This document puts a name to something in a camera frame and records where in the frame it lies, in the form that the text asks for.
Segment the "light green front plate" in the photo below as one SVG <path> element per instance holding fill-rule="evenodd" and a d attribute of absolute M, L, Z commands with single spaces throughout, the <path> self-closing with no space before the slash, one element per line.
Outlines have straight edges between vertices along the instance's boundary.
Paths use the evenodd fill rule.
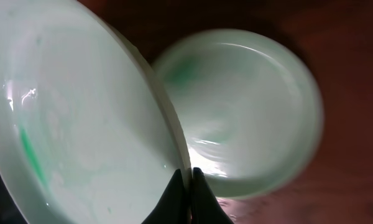
<path fill-rule="evenodd" d="M 217 197 L 293 180 L 319 145 L 324 111 L 307 66 L 260 34 L 215 29 L 180 40 L 152 68 L 183 129 L 190 163 Z"/>

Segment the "light green plate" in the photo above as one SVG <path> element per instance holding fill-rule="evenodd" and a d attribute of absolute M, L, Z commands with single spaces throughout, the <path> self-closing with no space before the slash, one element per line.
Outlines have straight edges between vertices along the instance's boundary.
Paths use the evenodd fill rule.
<path fill-rule="evenodd" d="M 260 34 L 215 29 L 180 40 L 152 68 L 183 129 L 190 163 L 217 197 L 293 180 L 319 145 L 324 111 L 307 66 Z"/>
<path fill-rule="evenodd" d="M 138 50 L 78 1 L 0 0 L 0 175 L 28 223 L 141 223 L 190 161 Z"/>

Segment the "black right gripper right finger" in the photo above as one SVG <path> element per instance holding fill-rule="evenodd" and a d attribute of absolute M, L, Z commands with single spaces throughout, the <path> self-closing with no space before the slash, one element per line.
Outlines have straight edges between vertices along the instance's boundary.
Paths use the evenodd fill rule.
<path fill-rule="evenodd" d="M 212 193 L 200 168 L 193 169 L 191 183 L 192 224 L 233 224 Z"/>

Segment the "light green back plate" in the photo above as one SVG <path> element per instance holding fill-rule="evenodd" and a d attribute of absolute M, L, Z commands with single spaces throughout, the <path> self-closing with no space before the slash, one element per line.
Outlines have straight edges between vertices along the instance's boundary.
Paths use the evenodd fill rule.
<path fill-rule="evenodd" d="M 190 161 L 138 50 L 78 1 L 0 0 L 0 175 L 28 223 L 141 223 Z"/>

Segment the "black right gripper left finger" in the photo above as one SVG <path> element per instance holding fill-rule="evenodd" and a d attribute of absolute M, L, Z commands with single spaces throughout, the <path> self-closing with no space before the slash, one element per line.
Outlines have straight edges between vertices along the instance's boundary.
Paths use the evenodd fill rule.
<path fill-rule="evenodd" d="M 177 169 L 166 186 L 159 202 L 142 224 L 186 224 L 187 193 L 182 173 Z"/>

